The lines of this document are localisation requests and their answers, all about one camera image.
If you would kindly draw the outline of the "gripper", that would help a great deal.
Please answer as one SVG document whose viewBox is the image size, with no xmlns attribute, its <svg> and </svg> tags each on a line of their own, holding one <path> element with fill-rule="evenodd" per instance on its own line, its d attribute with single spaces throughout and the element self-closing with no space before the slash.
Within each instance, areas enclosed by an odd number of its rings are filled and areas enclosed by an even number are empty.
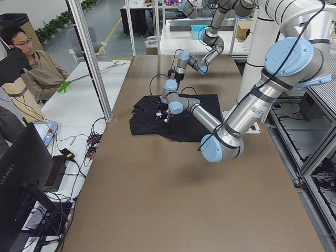
<svg viewBox="0 0 336 252">
<path fill-rule="evenodd" d="M 175 73 L 175 80 L 176 80 L 177 82 L 180 82 L 180 81 L 182 81 L 183 79 L 184 79 L 184 74 L 183 74 L 183 73 L 178 73 L 178 72 Z"/>
<path fill-rule="evenodd" d="M 162 103 L 162 104 L 160 105 L 160 111 L 161 111 L 162 113 L 170 113 L 169 105 L 166 104 L 166 103 Z"/>
</svg>

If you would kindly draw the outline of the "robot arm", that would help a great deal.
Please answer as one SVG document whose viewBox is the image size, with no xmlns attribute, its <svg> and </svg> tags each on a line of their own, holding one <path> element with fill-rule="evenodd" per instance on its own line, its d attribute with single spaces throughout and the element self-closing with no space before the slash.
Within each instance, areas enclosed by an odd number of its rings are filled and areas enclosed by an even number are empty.
<svg viewBox="0 0 336 252">
<path fill-rule="evenodd" d="M 192 53 L 181 51 L 178 56 L 176 68 L 172 69 L 174 79 L 179 83 L 184 79 L 187 66 L 193 68 L 196 72 L 204 75 L 208 71 L 209 64 L 221 55 L 225 45 L 223 39 L 218 35 L 219 28 L 228 11 L 233 11 L 238 18 L 247 18 L 251 15 L 255 5 L 250 1 L 217 1 L 216 10 L 209 26 L 203 28 L 198 39 L 202 44 L 210 47 L 210 51 L 202 58 L 196 59 Z"/>
<path fill-rule="evenodd" d="M 236 105 L 218 121 L 198 99 L 181 97 L 177 90 L 187 66 L 205 74 L 223 52 L 218 31 L 228 11 L 238 18 L 255 16 L 247 69 L 259 66 L 261 77 L 255 85 L 241 85 Z M 206 160 L 235 159 L 244 150 L 244 134 L 281 93 L 331 80 L 329 38 L 334 23 L 335 6 L 325 1 L 217 1 L 212 22 L 201 36 L 210 51 L 200 60 L 180 53 L 175 76 L 165 82 L 161 101 L 172 114 L 189 111 L 209 131 L 199 147 Z"/>
</svg>

